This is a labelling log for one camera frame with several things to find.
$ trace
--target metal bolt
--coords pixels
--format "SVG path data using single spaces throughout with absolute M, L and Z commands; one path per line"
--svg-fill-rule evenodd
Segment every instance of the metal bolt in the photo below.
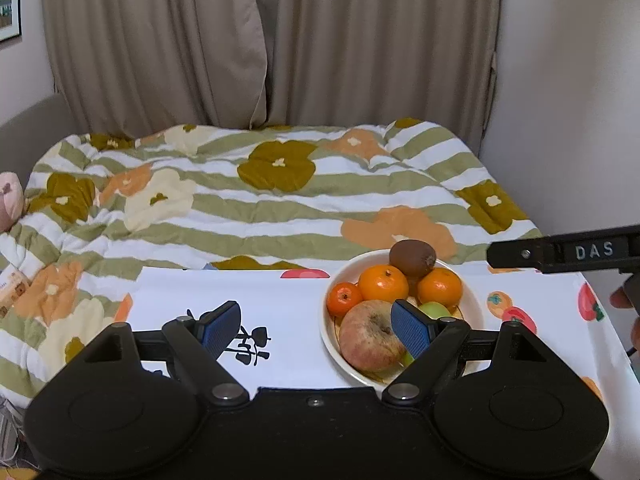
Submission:
M 244 388 L 237 383 L 222 383 L 211 389 L 214 397 L 220 400 L 237 399 L 244 393 Z
M 389 395 L 398 400 L 415 399 L 420 394 L 420 388 L 411 383 L 392 384 L 387 390 Z
M 309 397 L 306 400 L 306 403 L 312 408 L 320 408 L 321 406 L 324 406 L 324 400 L 322 400 L 322 397 L 317 395 Z

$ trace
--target bowl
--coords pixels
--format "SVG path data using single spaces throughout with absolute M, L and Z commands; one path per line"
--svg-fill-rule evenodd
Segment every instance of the bowl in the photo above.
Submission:
M 341 320 L 335 319 L 327 311 L 326 296 L 338 283 L 356 283 L 362 271 L 367 269 L 367 267 L 380 264 L 387 265 L 388 263 L 389 249 L 371 251 L 370 253 L 364 253 L 360 256 L 352 258 L 346 264 L 344 264 L 344 266 L 340 270 L 338 270 L 338 272 L 334 274 L 334 276 L 328 283 L 320 302 L 320 334 L 322 336 L 322 342 L 329 352 L 329 355 L 334 360 L 336 365 L 342 369 L 343 372 L 361 382 L 362 384 L 372 386 L 378 392 L 384 390 L 388 384 L 390 384 L 396 377 L 398 377 L 400 372 L 402 372 L 403 370 L 402 365 L 398 363 L 397 365 L 387 368 L 383 372 L 364 373 L 356 370 L 347 361 L 345 361 L 345 359 L 340 354 L 340 346 L 338 345 L 338 334 L 340 333 Z M 444 267 L 446 269 L 453 270 L 451 269 L 451 267 L 449 267 L 447 264 L 444 264 L 440 260 L 436 261 L 435 267 Z M 480 304 L 478 303 L 478 300 L 474 296 L 471 289 L 465 283 L 465 280 L 462 278 L 462 276 L 460 276 L 460 279 L 462 280 L 462 299 L 460 300 L 458 309 L 454 311 L 452 315 L 455 317 L 459 317 L 460 319 L 464 319 L 469 323 L 471 328 L 475 330 L 482 330 L 482 314 L 480 310 Z M 472 371 L 470 369 L 470 366 L 471 364 L 467 365 L 467 372 Z

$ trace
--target green apple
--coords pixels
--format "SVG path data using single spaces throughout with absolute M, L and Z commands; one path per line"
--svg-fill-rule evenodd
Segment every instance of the green apple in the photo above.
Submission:
M 447 310 L 447 307 L 437 301 L 430 301 L 429 303 L 422 304 L 418 307 L 423 313 L 429 316 L 431 319 L 438 319 L 439 317 L 451 316 L 450 312 Z M 415 359 L 409 354 L 409 352 L 405 352 L 400 359 L 402 366 L 405 368 L 408 367 L 411 363 L 413 363 Z

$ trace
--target pink plush toy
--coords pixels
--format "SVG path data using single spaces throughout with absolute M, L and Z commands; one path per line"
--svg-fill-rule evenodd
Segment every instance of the pink plush toy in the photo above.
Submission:
M 15 173 L 0 173 L 0 233 L 8 231 L 22 216 L 24 195 Z

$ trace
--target bowl rim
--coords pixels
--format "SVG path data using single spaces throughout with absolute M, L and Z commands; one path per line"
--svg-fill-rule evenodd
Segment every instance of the bowl rim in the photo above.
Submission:
M 379 393 L 381 393 L 386 388 L 386 384 L 382 384 L 382 383 L 380 383 L 378 381 L 375 381 L 375 380 L 373 380 L 371 378 L 368 378 L 366 375 L 364 375 L 364 374 L 360 373 L 359 371 L 357 371 L 356 368 L 352 367 L 346 361 L 346 359 L 344 357 L 342 357 L 342 355 L 340 354 L 340 351 L 334 346 L 334 344 L 333 344 L 333 342 L 332 342 L 332 340 L 331 340 L 331 338 L 329 336 L 329 332 L 327 330 L 327 324 L 328 324 L 327 320 L 331 319 L 331 315 L 327 312 L 327 309 L 326 309 L 326 295 L 329 293 L 329 291 L 335 285 L 335 283 L 337 283 L 335 281 L 337 276 L 342 274 L 349 267 L 352 267 L 354 264 L 357 264 L 359 261 L 361 261 L 361 260 L 363 260 L 365 258 L 370 258 L 372 256 L 388 255 L 389 251 L 390 251 L 390 249 L 378 249 L 378 250 L 375 250 L 375 251 L 368 251 L 366 253 L 359 254 L 358 256 L 354 256 L 351 260 L 349 260 L 343 266 L 341 266 L 338 270 L 336 270 L 332 274 L 331 280 L 330 280 L 330 282 L 328 283 L 328 285 L 326 286 L 326 288 L 324 290 L 324 294 L 322 295 L 320 309 L 319 309 L 320 310 L 320 312 L 319 312 L 319 314 L 320 314 L 319 315 L 320 336 L 322 338 L 322 342 L 324 343 L 324 347 L 329 352 L 329 354 L 330 354 L 331 358 L 334 360 L 335 364 L 338 366 L 338 368 L 341 368 L 341 371 L 343 373 L 348 374 L 351 378 L 353 378 L 354 380 L 358 381 L 361 384 L 364 384 L 366 386 L 371 386 L 372 388 L 374 388 Z M 437 260 L 436 259 L 436 264 L 439 267 L 444 267 L 445 269 L 449 269 L 452 272 L 455 272 L 455 270 L 453 270 L 449 265 L 447 265 L 445 262 L 443 262 L 441 260 Z M 473 291 L 471 290 L 471 288 L 465 283 L 465 280 L 462 277 L 460 277 L 460 279 L 463 282 L 463 286 L 469 290 L 469 292 L 471 293 L 471 295 L 474 298 L 474 300 L 476 301 L 476 303 L 478 303 L 478 299 L 473 294 Z

